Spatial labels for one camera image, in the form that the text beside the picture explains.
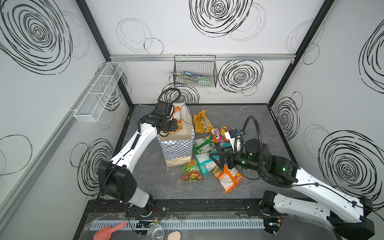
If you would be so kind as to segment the teal mint snack bag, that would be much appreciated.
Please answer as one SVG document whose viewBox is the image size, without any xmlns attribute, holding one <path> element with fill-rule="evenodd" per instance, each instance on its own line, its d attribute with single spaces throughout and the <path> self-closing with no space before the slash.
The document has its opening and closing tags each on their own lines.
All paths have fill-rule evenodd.
<svg viewBox="0 0 384 240">
<path fill-rule="evenodd" d="M 228 142 L 219 142 L 216 143 L 216 148 L 218 151 L 226 151 L 232 149 L 232 145 Z"/>
</svg>

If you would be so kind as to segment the orange snack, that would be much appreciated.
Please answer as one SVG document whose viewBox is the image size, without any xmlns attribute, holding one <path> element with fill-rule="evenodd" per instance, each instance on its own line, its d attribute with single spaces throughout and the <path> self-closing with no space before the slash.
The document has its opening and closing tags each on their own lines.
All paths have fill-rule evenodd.
<svg viewBox="0 0 384 240">
<path fill-rule="evenodd" d="M 222 127 L 211 129 L 210 133 L 213 136 L 214 143 L 227 142 L 228 140 L 225 136 L 225 133 L 228 132 L 229 130 L 230 129 L 228 126 L 222 126 Z"/>
</svg>

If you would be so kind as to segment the orange Fox's snack bag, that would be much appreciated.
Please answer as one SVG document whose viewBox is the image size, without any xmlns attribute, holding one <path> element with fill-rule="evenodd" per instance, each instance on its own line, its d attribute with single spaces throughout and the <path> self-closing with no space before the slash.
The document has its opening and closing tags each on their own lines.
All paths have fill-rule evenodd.
<svg viewBox="0 0 384 240">
<path fill-rule="evenodd" d="M 216 167 L 213 174 L 220 181 L 226 194 L 230 193 L 244 179 L 244 176 L 236 169 L 229 169 L 227 165 L 223 169 Z"/>
</svg>

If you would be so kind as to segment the blue checkered paper bag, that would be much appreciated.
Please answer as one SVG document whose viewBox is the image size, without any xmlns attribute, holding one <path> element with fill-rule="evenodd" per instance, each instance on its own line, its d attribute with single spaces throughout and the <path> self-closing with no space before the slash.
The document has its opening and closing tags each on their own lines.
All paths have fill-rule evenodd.
<svg viewBox="0 0 384 240">
<path fill-rule="evenodd" d="M 175 135 L 167 137 L 157 135 L 147 140 L 145 149 L 154 147 L 157 142 L 157 150 L 160 150 L 160 158 L 164 159 L 167 167 L 175 167 L 186 164 L 192 159 L 192 144 L 195 138 L 195 130 L 192 127 L 191 114 L 185 104 L 174 104 L 181 107 L 183 129 Z"/>
</svg>

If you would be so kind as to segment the yellow snack bag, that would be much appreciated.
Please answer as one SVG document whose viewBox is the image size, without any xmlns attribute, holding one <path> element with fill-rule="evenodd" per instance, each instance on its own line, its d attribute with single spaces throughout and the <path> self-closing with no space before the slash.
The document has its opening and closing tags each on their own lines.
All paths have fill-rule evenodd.
<svg viewBox="0 0 384 240">
<path fill-rule="evenodd" d="M 193 125 L 195 132 L 199 134 L 209 133 L 214 128 L 212 122 L 206 115 L 206 110 L 200 111 L 197 115 L 194 114 Z"/>
</svg>

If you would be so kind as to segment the green red snack bag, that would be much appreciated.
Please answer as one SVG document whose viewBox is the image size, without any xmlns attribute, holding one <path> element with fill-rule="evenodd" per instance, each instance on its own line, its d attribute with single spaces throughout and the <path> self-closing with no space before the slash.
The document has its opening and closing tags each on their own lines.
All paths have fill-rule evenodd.
<svg viewBox="0 0 384 240">
<path fill-rule="evenodd" d="M 195 159 L 186 163 L 182 167 L 182 171 L 185 173 L 183 177 L 184 182 L 198 182 L 204 180 L 200 167 Z"/>
</svg>

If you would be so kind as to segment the green white snack bag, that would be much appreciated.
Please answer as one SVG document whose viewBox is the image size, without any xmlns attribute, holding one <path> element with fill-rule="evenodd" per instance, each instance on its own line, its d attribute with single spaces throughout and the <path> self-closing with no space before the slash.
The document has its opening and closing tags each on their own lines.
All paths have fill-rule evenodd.
<svg viewBox="0 0 384 240">
<path fill-rule="evenodd" d="M 195 139 L 193 142 L 193 153 L 195 155 L 210 153 L 216 148 L 212 136 Z"/>
</svg>

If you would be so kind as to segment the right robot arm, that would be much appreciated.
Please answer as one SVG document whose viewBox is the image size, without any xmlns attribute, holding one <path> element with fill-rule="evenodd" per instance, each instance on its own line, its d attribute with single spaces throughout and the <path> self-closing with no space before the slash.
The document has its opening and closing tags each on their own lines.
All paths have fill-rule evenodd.
<svg viewBox="0 0 384 240">
<path fill-rule="evenodd" d="M 211 129 L 217 151 L 210 159 L 224 173 L 236 166 L 258 173 L 258 178 L 279 188 L 294 189 L 307 197 L 304 201 L 265 191 L 259 208 L 266 216 L 293 215 L 330 228 L 347 240 L 368 240 L 375 235 L 371 200 L 352 197 L 316 179 L 295 162 L 272 155 L 262 142 L 259 123 L 249 116 L 243 128 Z"/>
</svg>

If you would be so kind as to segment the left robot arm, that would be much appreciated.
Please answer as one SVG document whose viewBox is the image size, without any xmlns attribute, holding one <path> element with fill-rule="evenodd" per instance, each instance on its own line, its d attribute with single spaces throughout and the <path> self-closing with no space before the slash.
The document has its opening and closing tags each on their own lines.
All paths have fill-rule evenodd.
<svg viewBox="0 0 384 240">
<path fill-rule="evenodd" d="M 172 118 L 174 103 L 182 93 L 177 88 L 162 91 L 150 113 L 138 120 L 138 129 L 128 143 L 108 162 L 98 166 L 99 192 L 139 209 L 141 215 L 149 215 L 153 209 L 153 196 L 141 190 L 132 172 L 149 143 L 160 132 L 177 130 L 177 120 Z"/>
</svg>

